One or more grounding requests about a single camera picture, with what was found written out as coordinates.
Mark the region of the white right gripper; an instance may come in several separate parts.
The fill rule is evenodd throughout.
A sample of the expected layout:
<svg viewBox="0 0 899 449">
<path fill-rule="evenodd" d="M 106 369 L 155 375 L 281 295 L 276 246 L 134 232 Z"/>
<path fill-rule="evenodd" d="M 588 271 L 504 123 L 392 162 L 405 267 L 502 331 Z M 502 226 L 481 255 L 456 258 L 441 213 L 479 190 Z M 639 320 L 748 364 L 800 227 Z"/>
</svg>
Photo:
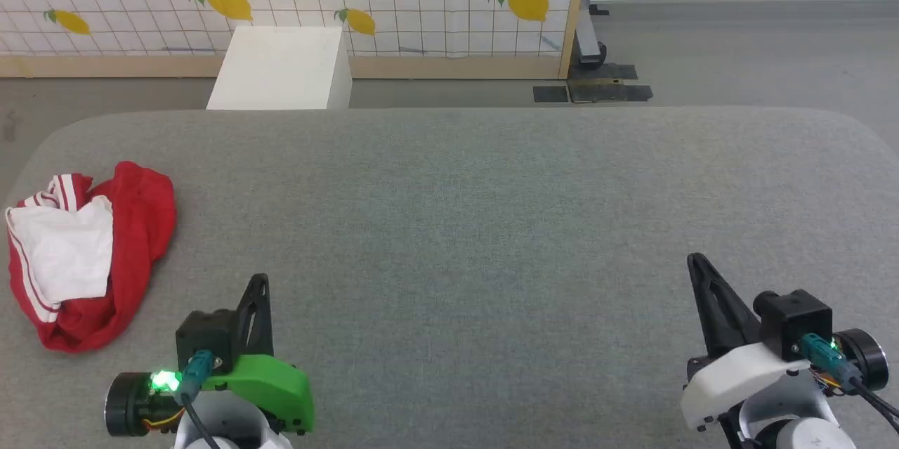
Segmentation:
<svg viewBox="0 0 899 449">
<path fill-rule="evenodd" d="M 862 330 L 802 336 L 782 358 L 760 342 L 761 324 L 709 258 L 688 273 L 709 358 L 693 359 L 681 396 L 687 427 L 704 432 L 840 432 L 829 398 L 857 396 L 882 416 L 888 360 Z"/>
</svg>

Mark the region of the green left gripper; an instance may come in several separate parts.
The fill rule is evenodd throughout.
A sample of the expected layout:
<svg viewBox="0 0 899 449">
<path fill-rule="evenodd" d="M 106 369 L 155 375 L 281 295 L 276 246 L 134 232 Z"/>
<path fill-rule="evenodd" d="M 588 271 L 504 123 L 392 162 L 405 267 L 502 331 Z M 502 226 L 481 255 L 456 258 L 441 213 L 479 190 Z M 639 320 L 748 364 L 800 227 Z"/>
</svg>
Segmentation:
<svg viewBox="0 0 899 449">
<path fill-rule="evenodd" d="M 238 359 L 224 372 L 219 358 L 196 354 L 180 371 L 123 372 L 105 399 L 110 436 L 304 436 L 314 430 L 309 379 L 273 356 L 267 274 L 251 276 L 237 308 Z"/>
</svg>

